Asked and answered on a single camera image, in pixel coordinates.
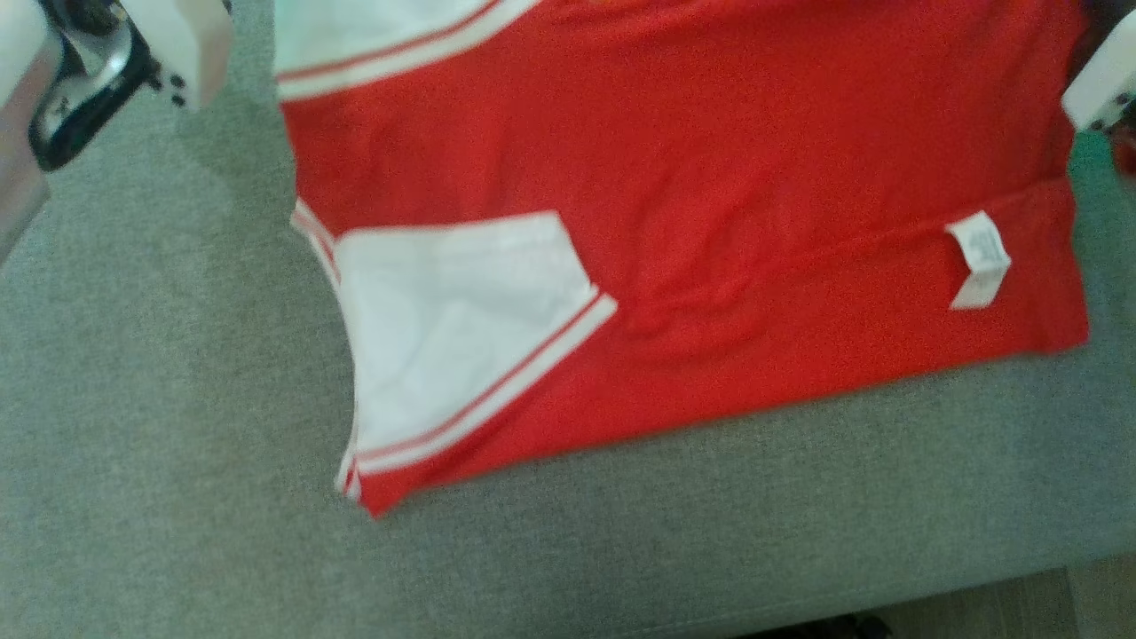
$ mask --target red t-shirt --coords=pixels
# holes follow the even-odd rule
[[[1074,2],[277,5],[294,221],[356,364],[339,481],[374,514],[1087,337]]]

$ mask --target green fabric surface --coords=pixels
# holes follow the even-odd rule
[[[373,522],[287,227],[272,3],[0,269],[0,637],[727,637],[1136,548],[1136,196],[1078,147],[1093,341],[533,463]]]

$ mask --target white care label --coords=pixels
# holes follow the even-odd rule
[[[962,256],[970,267],[970,276],[951,302],[952,310],[986,308],[994,301],[1002,279],[1010,269],[1010,256],[1002,246],[1002,235],[994,221],[980,210],[970,217],[947,225],[962,248]]]

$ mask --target wooden floor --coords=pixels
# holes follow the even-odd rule
[[[895,639],[1136,639],[1136,555],[875,614]]]

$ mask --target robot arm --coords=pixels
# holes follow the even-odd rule
[[[0,0],[0,263],[74,159],[143,84],[198,110],[233,42],[224,0]]]

